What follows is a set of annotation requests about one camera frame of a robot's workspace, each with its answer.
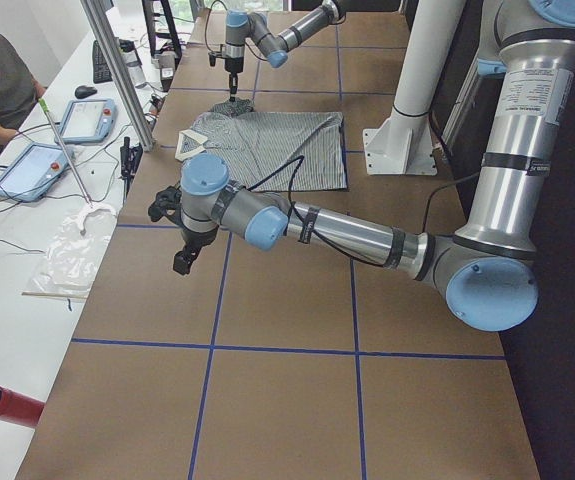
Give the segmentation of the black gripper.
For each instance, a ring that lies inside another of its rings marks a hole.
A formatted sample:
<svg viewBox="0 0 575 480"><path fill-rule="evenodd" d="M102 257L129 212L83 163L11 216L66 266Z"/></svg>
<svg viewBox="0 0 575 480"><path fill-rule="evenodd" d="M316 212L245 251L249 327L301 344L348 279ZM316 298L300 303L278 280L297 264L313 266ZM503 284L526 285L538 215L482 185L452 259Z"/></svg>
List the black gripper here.
<svg viewBox="0 0 575 480"><path fill-rule="evenodd" d="M225 70L229 73L229 99L235 100L238 93L238 74L243 72L244 58L226 58L224 64Z"/></svg>
<svg viewBox="0 0 575 480"><path fill-rule="evenodd" d="M184 247L174 255L173 270L180 275L188 275L191 266L198 258L201 250L216 239L216 230L208 232L193 232L183 230Z"/></svg>

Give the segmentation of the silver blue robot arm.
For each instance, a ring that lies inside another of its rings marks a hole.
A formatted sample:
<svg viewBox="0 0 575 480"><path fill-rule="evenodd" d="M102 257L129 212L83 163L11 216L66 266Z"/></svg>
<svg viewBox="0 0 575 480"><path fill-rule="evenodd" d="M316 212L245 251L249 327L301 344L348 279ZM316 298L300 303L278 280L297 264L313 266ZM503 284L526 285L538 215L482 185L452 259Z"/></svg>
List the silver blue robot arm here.
<svg viewBox="0 0 575 480"><path fill-rule="evenodd" d="M248 39L253 41L272 68L279 68L288 60L290 51L322 29L341 22L345 16L345 1L325 0L293 25L274 35L263 14L227 10L225 43L210 54L210 65L214 66L217 59L224 61L225 71L229 75L229 102L236 100L238 75L243 72Z"/></svg>
<svg viewBox="0 0 575 480"><path fill-rule="evenodd" d="M319 242L361 263L401 269L434 287L453 315L483 331L526 320L538 301L529 232L575 73L575 1L487 1L478 71L499 74L501 93L467 223L449 237L411 234L231 180L223 159L202 153L181 170L173 219L188 274L220 227L270 249L281 236Z"/></svg>

